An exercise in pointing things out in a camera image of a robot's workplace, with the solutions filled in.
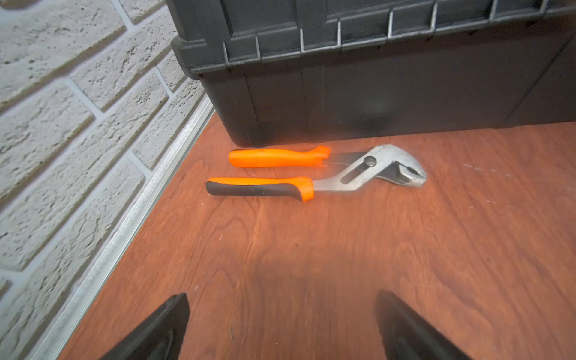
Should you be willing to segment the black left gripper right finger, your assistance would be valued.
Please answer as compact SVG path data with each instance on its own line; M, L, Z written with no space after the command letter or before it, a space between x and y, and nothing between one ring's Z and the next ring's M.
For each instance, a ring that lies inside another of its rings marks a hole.
M375 317L387 359L470 360L392 291L378 292Z

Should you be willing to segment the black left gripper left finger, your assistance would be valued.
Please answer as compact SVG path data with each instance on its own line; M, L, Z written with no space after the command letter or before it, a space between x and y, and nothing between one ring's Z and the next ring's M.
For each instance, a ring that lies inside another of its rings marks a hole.
M173 295L101 359L177 359L189 316L187 295Z

